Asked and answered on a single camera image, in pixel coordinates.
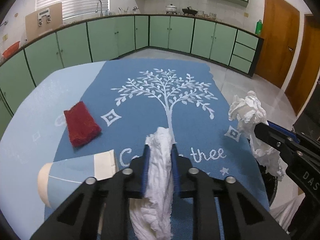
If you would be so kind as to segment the black round trash bin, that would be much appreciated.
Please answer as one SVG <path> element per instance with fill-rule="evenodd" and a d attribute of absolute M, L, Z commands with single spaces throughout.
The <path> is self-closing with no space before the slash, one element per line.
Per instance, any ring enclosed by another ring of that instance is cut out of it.
<path fill-rule="evenodd" d="M 271 175 L 266 171 L 266 167 L 260 164 L 258 165 L 258 167 L 265 185 L 269 206 L 271 206 L 276 197 L 278 180 L 277 177 Z"/>

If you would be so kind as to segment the chrome kitchen faucet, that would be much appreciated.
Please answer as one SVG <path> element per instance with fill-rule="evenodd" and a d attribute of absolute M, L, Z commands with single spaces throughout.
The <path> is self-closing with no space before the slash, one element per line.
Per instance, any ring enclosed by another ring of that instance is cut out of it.
<path fill-rule="evenodd" d="M 99 16 L 100 17 L 103 17 L 103 3 L 101 0 L 98 0 L 97 1 L 97 7 L 96 7 L 96 10 L 95 10 L 96 13 L 99 13 Z"/>

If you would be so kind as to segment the white cooking pot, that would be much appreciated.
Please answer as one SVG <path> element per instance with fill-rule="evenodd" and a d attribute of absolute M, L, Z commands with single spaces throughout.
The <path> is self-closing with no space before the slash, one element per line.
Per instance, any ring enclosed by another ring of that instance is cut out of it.
<path fill-rule="evenodd" d="M 174 14 L 177 15 L 177 7 L 173 4 L 167 5 L 165 7 L 166 14 Z"/>

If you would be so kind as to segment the green lower kitchen cabinets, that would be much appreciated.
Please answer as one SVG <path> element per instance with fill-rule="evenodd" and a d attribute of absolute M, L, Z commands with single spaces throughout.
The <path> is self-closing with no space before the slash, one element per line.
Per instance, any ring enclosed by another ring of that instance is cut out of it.
<path fill-rule="evenodd" d="M 263 42 L 226 23 L 181 15 L 118 15 L 64 25 L 1 59 L 1 117 L 9 122 L 23 100 L 57 70 L 146 48 L 189 55 L 252 77 Z"/>

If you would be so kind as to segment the orange plastic basin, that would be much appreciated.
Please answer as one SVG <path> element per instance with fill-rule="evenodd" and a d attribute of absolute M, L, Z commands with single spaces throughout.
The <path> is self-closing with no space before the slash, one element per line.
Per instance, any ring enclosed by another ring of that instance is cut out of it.
<path fill-rule="evenodd" d="M 19 47 L 20 47 L 20 41 L 12 44 L 8 49 L 6 49 L 3 52 L 3 54 L 2 54 L 3 58 L 5 58 L 5 59 L 10 58 L 12 55 L 14 55 L 16 53 L 16 51 L 19 50 Z"/>

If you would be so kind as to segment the orange wooden door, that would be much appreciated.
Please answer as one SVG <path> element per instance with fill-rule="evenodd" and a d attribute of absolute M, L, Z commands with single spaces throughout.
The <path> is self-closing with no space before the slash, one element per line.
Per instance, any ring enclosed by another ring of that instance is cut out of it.
<path fill-rule="evenodd" d="M 319 21 L 305 15 L 304 33 L 297 64 L 285 94 L 296 114 L 307 102 L 319 72 Z"/>
<path fill-rule="evenodd" d="M 300 13 L 285 0 L 265 0 L 264 39 L 255 74 L 281 88 L 289 72 L 299 33 Z"/>

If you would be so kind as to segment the blue tree-print tablecloth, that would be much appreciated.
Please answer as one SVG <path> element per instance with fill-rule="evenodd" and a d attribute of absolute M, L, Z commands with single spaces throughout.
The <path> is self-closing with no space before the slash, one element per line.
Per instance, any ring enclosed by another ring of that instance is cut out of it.
<path fill-rule="evenodd" d="M 143 73 L 172 70 L 178 79 L 191 76 L 204 83 L 214 98 L 208 109 L 192 102 L 170 100 L 167 118 L 162 96 L 134 93 L 117 102 L 129 81 Z M 89 144 L 74 148 L 64 111 L 83 101 L 101 127 Z M 229 104 L 204 63 L 161 59 L 127 59 L 88 63 L 55 71 L 20 104 L 1 139 L 1 211 L 20 239 L 29 239 L 50 215 L 40 199 L 41 167 L 114 150 L 125 168 L 142 155 L 144 142 L 157 128 L 171 127 L 178 152 L 211 177 L 235 177 L 263 205 L 268 198 L 259 168 L 237 122 L 228 118 Z"/>

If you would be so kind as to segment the green plastic bottle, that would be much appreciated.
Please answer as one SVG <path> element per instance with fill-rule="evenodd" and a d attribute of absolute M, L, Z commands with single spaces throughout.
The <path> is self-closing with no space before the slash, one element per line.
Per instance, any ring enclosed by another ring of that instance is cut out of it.
<path fill-rule="evenodd" d="M 259 20 L 259 21 L 256 23 L 256 27 L 255 27 L 255 34 L 256 34 L 256 35 L 260 36 L 262 27 L 263 27 L 262 20 Z"/>

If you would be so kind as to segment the brown cardboard box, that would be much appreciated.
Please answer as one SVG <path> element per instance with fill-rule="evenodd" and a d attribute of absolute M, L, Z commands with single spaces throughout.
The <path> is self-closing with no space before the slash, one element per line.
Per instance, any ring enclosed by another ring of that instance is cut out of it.
<path fill-rule="evenodd" d="M 55 3 L 25 16 L 25 31 L 30 42 L 63 25 L 62 3 Z"/>

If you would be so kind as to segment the red scouring pad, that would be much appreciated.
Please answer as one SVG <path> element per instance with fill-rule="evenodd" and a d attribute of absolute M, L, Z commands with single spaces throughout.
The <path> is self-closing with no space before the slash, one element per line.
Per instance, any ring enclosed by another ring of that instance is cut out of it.
<path fill-rule="evenodd" d="M 83 101 L 63 113 L 73 147 L 84 146 L 101 133 L 100 126 L 95 122 Z"/>

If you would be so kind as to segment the black wok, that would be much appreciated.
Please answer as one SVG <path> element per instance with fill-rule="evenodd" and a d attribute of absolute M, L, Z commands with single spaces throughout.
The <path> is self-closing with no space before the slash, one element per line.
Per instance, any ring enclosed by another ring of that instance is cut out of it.
<path fill-rule="evenodd" d="M 191 7 L 182 8 L 182 12 L 184 15 L 192 15 L 192 16 L 195 16 L 198 13 L 197 10 L 194 10 Z"/>

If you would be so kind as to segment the blue and white paper cup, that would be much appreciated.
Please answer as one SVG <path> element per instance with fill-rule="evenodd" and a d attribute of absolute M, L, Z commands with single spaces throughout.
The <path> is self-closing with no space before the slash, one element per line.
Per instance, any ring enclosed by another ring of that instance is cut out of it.
<path fill-rule="evenodd" d="M 46 163 L 39 171 L 37 189 L 44 204 L 55 210 L 88 177 L 103 180 L 118 171 L 114 150 Z"/>

